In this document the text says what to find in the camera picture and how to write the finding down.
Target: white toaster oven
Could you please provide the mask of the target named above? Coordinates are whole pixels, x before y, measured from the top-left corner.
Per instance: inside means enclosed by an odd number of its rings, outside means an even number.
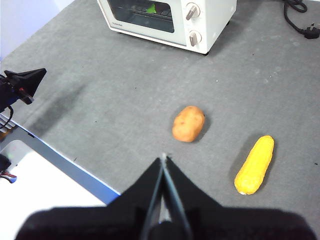
[[[97,0],[113,31],[207,54],[237,0]]]

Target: wire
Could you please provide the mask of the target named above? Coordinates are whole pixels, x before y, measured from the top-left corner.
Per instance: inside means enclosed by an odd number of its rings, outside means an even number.
[[[6,121],[6,123],[4,125],[0,124],[0,129],[3,129],[12,119],[13,115],[14,115],[14,109],[11,106],[8,106],[8,108],[10,109],[10,117],[8,119],[8,121]]]
[[[292,7],[294,10],[296,10],[299,13],[305,13],[308,11],[307,5],[305,5],[303,0],[284,0],[284,18],[290,24],[298,33],[305,34],[305,30],[302,28],[297,27],[288,17],[288,8]]]

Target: power cord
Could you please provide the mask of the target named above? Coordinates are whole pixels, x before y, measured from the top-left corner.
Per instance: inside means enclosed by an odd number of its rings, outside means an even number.
[[[3,129],[12,119],[13,115],[14,115],[14,109],[11,106],[8,106],[8,108],[10,109],[10,117],[8,119],[8,121],[6,121],[6,123],[4,125],[0,124],[0,129]]]
[[[300,34],[304,35],[306,39],[317,39],[320,36],[320,29],[315,27],[315,24],[312,23],[306,29],[297,27],[288,17],[288,8],[292,7],[294,10],[299,13],[305,13],[308,11],[307,5],[303,3],[303,0],[283,0],[284,1],[284,18],[285,20]]]

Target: black robotic claw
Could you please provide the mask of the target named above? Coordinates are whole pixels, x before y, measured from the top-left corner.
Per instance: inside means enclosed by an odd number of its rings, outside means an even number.
[[[0,113],[18,99],[31,104],[46,72],[45,68],[19,73],[4,71],[6,77],[0,76]]]
[[[162,221],[161,205],[167,217]],[[17,240],[315,240],[305,220],[273,209],[226,208],[166,157],[107,207],[54,208],[33,214]]]

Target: yellow corn cob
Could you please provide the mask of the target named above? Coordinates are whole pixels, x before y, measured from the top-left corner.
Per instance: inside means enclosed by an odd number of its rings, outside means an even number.
[[[242,195],[254,194],[262,184],[274,150],[274,139],[262,136],[251,149],[234,179],[234,186]]]

